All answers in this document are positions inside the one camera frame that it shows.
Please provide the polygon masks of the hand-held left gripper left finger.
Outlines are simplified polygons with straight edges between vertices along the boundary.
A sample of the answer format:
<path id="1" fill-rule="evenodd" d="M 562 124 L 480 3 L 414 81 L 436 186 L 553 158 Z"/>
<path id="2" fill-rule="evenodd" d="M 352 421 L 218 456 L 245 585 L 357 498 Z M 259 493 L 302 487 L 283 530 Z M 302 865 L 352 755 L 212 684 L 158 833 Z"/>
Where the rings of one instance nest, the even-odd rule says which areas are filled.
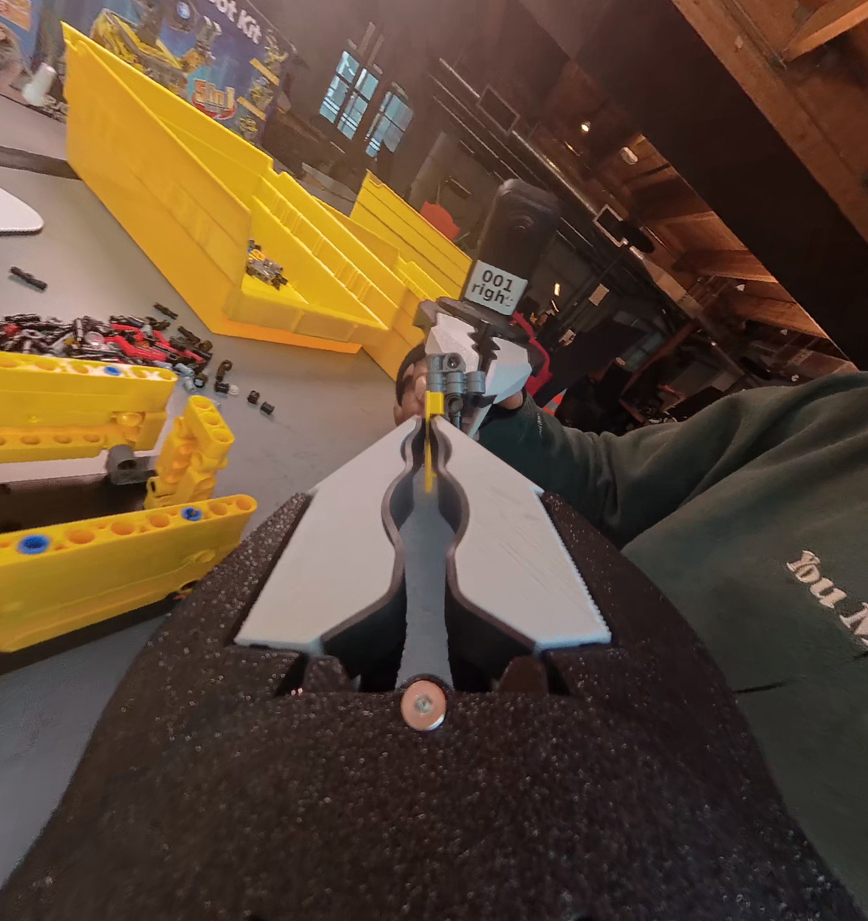
<path id="1" fill-rule="evenodd" d="M 362 689 L 394 689 L 406 638 L 405 548 L 414 508 L 408 421 L 320 481 L 236 633 L 238 646 L 338 660 Z"/>

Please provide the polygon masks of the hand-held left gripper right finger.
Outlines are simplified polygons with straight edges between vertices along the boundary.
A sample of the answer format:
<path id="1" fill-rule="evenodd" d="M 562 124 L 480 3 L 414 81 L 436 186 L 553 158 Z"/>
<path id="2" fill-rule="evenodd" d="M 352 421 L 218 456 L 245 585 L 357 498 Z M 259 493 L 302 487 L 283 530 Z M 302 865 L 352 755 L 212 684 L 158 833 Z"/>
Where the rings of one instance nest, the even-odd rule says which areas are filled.
<path id="1" fill-rule="evenodd" d="M 454 685 L 496 685 L 517 659 L 611 644 L 543 490 L 452 425 L 438 425 L 438 502 L 453 530 L 444 619 Z"/>

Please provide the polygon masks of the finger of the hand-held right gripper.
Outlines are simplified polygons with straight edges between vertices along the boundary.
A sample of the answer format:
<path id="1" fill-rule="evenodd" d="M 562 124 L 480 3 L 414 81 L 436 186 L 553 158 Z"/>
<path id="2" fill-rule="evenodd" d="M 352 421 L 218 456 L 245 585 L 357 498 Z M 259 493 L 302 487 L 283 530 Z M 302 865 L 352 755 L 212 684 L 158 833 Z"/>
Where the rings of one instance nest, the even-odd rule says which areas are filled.
<path id="1" fill-rule="evenodd" d="M 494 339 L 480 356 L 479 368 L 471 373 L 471 435 L 476 436 L 492 410 L 519 397 L 532 364 L 524 342 Z"/>
<path id="2" fill-rule="evenodd" d="M 475 328 L 456 317 L 436 317 L 425 342 L 428 390 L 480 390 L 481 354 Z"/>

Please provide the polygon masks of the small yellow lego subassembly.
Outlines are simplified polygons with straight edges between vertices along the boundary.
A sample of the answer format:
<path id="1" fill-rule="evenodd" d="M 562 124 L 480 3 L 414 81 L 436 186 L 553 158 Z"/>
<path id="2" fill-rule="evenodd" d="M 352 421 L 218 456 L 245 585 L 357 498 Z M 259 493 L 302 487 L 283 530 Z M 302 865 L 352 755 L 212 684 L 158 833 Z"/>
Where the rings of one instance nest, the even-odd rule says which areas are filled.
<path id="1" fill-rule="evenodd" d="M 445 419 L 471 434 L 479 411 L 486 409 L 486 373 L 468 370 L 464 357 L 457 352 L 429 354 L 426 361 L 424 488 L 431 495 L 437 478 L 434 421 Z"/>

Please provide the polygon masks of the yellow black lego model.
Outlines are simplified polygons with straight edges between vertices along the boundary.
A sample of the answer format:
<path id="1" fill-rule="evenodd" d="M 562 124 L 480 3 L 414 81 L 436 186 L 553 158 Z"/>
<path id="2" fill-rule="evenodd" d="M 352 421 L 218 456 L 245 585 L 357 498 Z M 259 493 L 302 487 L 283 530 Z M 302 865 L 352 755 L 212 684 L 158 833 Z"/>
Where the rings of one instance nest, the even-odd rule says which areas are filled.
<path id="1" fill-rule="evenodd" d="M 233 433 L 188 397 L 157 458 L 177 376 L 0 351 L 0 465 L 103 457 L 101 480 L 16 484 L 0 510 L 0 654 L 186 596 L 256 511 L 214 498 Z"/>

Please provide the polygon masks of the heap of lego parts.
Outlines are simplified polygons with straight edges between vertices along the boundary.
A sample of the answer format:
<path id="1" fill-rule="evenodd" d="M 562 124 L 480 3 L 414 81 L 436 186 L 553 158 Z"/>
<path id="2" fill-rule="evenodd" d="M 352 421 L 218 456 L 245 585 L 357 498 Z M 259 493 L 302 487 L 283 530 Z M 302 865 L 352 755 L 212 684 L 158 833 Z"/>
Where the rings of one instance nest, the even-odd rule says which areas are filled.
<path id="1" fill-rule="evenodd" d="M 251 238 L 247 246 L 245 271 L 249 276 L 268 284 L 275 290 L 279 290 L 289 283 L 283 267 L 268 258 L 257 241 Z"/>

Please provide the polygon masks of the pile of small lego pins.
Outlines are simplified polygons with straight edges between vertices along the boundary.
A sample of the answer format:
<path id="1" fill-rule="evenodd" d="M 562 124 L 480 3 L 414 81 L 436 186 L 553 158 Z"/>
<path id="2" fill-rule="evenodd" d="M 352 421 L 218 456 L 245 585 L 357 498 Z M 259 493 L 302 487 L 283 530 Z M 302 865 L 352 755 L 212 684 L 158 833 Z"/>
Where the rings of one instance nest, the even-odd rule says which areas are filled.
<path id="1" fill-rule="evenodd" d="M 191 396 L 210 397 L 218 409 L 222 396 L 196 390 L 197 381 L 214 383 L 217 361 L 211 346 L 179 328 L 178 315 L 160 303 L 153 315 L 103 315 L 63 318 L 44 312 L 4 307 L 0 315 L 0 352 L 25 358 L 40 356 L 172 372 L 175 395 L 168 416 L 176 417 Z"/>

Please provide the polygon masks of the person's right hand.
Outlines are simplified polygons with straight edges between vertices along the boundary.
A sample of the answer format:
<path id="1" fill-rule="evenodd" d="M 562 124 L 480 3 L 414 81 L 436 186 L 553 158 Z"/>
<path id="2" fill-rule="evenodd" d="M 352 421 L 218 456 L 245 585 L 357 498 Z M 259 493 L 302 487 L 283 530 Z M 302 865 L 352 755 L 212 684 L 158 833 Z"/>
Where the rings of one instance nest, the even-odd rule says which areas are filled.
<path id="1" fill-rule="evenodd" d="M 428 383 L 427 357 L 410 361 L 407 356 L 399 367 L 396 380 L 396 393 L 394 403 L 394 424 L 401 425 L 405 421 L 423 417 L 425 414 L 426 392 Z"/>

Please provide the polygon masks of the empty yellow storage bin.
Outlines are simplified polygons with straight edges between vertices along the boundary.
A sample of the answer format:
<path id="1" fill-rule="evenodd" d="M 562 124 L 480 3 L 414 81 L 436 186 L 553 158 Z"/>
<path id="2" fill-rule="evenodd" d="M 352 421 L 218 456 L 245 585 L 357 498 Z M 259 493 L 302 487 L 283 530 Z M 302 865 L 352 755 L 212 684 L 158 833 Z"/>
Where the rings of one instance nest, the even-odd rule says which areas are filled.
<path id="1" fill-rule="evenodd" d="M 421 343 L 421 330 L 413 325 L 418 303 L 442 296 L 458 298 L 471 260 L 371 172 L 366 173 L 358 193 L 310 167 L 300 183 L 404 284 L 392 328 L 382 343 L 367 350 L 395 378 L 404 357 Z"/>

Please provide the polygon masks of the paned window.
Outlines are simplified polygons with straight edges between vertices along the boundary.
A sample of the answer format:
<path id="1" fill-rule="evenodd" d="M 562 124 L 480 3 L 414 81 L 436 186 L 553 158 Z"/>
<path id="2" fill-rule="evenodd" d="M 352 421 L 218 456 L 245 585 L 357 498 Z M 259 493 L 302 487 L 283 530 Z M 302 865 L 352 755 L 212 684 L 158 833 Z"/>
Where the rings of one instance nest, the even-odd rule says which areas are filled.
<path id="1" fill-rule="evenodd" d="M 333 138 L 357 145 L 375 163 L 394 155 L 413 119 L 405 89 L 384 79 L 382 68 L 365 63 L 356 48 L 341 52 L 318 109 Z"/>

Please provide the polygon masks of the person's green sweatshirt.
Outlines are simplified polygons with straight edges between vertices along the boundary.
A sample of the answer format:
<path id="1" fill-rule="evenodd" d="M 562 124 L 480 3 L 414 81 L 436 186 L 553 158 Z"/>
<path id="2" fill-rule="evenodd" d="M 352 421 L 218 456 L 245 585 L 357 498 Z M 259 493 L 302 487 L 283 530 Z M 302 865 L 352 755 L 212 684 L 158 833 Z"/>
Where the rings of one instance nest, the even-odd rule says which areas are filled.
<path id="1" fill-rule="evenodd" d="M 596 447 L 602 525 L 698 633 L 868 915 L 868 373 Z"/>

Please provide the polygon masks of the yellow bin with small parts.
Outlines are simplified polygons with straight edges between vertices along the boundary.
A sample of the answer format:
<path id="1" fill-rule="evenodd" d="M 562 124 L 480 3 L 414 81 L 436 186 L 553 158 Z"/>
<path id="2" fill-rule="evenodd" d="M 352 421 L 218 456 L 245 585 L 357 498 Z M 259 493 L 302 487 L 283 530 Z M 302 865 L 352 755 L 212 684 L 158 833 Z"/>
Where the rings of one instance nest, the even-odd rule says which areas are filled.
<path id="1" fill-rule="evenodd" d="M 212 333 L 353 354 L 403 282 L 269 155 L 64 26 L 69 164 Z M 283 267 L 245 271 L 249 239 Z"/>

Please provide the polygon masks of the blue robot kit box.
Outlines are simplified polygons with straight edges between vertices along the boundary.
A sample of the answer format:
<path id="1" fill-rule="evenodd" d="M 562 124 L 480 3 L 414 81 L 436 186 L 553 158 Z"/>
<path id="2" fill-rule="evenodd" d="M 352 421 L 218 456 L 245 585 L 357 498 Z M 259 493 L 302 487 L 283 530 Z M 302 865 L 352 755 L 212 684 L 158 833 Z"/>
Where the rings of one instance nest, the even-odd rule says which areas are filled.
<path id="1" fill-rule="evenodd" d="M 64 122 L 64 26 L 253 140 L 302 63 L 241 1 L 0 1 L 0 95 Z"/>

